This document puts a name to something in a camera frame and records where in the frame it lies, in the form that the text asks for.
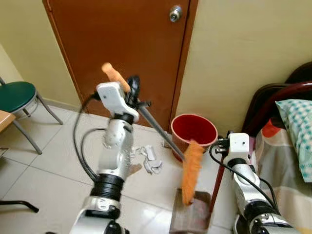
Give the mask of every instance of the red plastic bucket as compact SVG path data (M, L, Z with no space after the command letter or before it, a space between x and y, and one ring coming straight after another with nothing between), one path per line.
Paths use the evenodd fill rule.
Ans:
M185 152L191 140L195 140L202 147L213 144L217 137L216 127L206 118L194 114L183 114L175 117L171 122L172 140L177 147ZM177 160L182 162L174 152Z

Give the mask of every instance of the baseboard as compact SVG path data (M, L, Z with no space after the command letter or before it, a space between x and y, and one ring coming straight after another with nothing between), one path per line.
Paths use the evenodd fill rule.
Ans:
M48 104L48 105L51 105L51 106L55 106L55 107L59 107L59 108L62 108L62 109L66 109L66 110L70 110L70 111L75 111L75 112L78 112L80 107L77 107L77 106L74 106L74 105L71 105L71 104L68 104L68 103L64 103L64 102L60 102L60 101L55 101L55 100L51 100L51 99L48 99L48 98L43 98L44 101Z

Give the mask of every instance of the metal chair leg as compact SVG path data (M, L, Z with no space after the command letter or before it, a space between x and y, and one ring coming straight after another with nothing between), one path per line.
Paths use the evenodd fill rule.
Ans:
M60 123L60 125L63 125L63 121L60 120L56 114L53 113L53 111L49 108L49 106L47 104L45 104L45 102L43 101L43 98L41 97L41 95L39 93L37 93L37 98L43 104L44 108Z
M38 213L39 211L39 209L36 206L33 206L28 201L0 201L0 205L24 205L35 213Z
M28 112L26 109L23 109L23 111L24 111L24 113L25 113L28 117L30 117L30 114L29 114L29 112Z
M13 124L23 133L23 135L29 140L29 142L32 144L32 146L35 148L37 153L39 155L42 154L41 149L38 147L38 145L34 142L34 140L28 135L28 133L23 129L23 127L18 123L16 120L13 121Z

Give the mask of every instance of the checkered pillowcase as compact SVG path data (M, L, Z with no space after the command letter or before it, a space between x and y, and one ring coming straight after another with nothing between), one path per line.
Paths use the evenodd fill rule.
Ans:
M303 179L312 182L312 101L289 99L276 104L298 154Z

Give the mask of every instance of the broom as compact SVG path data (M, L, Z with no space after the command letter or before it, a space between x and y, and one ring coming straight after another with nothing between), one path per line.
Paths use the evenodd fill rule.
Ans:
M119 82L124 92L127 93L130 91L129 84L125 81L121 74L112 67L110 63L103 64L102 71L107 75L110 81ZM201 147L196 141L191 140L189 147L183 154L180 149L172 142L172 140L168 138L167 134L144 105L140 105L138 110L183 160L182 201L184 205L191 205L195 195L195 186L197 184L197 178L201 168L200 163L204 148Z

